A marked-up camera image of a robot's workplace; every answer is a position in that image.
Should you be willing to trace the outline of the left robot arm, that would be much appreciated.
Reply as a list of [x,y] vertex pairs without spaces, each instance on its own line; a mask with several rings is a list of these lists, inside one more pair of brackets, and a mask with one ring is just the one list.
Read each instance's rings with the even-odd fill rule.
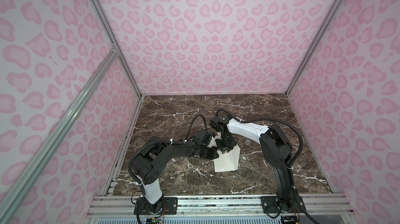
[[166,210],[159,177],[173,158],[197,157],[214,160],[219,157],[217,147],[211,145],[215,134],[205,129],[181,140],[163,140],[152,137],[130,159],[128,173],[141,189],[142,195],[135,202],[134,213],[161,214]]

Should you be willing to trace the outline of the cream white envelope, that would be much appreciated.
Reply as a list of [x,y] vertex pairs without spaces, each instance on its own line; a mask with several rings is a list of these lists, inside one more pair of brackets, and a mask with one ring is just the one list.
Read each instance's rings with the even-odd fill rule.
[[216,173],[222,172],[232,172],[239,168],[239,158],[240,158],[240,147],[238,145],[234,146],[229,152],[223,153],[218,150],[218,158],[214,159],[214,170]]

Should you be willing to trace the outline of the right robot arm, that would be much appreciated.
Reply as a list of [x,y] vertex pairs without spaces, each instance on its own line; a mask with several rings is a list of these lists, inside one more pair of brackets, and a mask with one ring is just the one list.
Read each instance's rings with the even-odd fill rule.
[[280,126],[257,125],[236,120],[233,117],[210,120],[210,126],[217,135],[210,142],[210,147],[218,149],[218,158],[214,159],[216,172],[229,172],[239,167],[240,147],[234,135],[243,136],[261,146],[267,164],[274,171],[277,182],[277,199],[275,209],[289,213],[295,208],[298,193],[295,189],[292,173],[292,145]]

